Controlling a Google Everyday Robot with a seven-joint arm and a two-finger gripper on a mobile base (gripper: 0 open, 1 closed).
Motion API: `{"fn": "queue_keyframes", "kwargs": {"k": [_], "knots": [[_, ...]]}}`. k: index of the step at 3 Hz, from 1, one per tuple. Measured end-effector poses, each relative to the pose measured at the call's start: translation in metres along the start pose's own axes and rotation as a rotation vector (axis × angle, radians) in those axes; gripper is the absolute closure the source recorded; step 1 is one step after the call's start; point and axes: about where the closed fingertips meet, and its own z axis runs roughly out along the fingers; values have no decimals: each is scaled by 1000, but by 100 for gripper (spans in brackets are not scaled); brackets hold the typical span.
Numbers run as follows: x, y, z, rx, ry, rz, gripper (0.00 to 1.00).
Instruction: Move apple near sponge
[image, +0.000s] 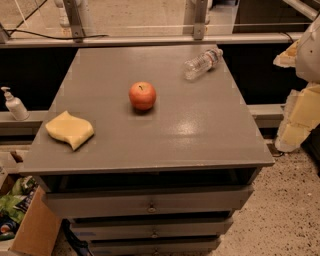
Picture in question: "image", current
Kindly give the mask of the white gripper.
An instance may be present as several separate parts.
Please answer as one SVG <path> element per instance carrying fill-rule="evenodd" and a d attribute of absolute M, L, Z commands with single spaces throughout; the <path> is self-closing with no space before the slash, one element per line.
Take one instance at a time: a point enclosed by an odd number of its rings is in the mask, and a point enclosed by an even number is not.
<path fill-rule="evenodd" d="M 285 103 L 275 146 L 281 152 L 292 152 L 320 124 L 320 16 L 299 41 L 275 57 L 273 64 L 282 68 L 295 66 L 299 78 L 313 82 L 301 91 L 292 90 Z"/>

